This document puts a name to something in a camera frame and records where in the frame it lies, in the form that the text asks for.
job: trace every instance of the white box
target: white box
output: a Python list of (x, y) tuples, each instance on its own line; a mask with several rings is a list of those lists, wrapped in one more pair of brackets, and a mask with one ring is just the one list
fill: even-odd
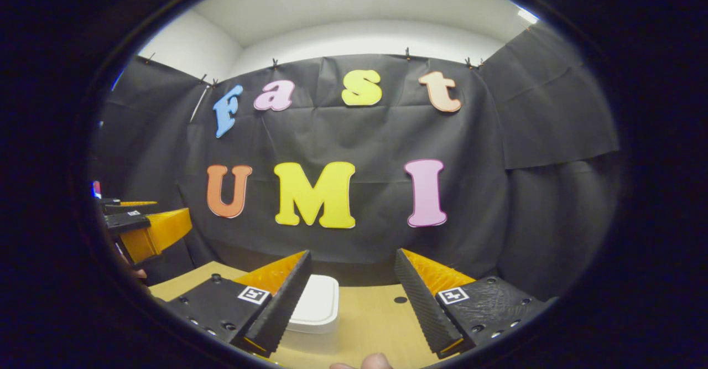
[(338, 311), (339, 282), (329, 276), (311, 275), (280, 345), (312, 354), (336, 353)]

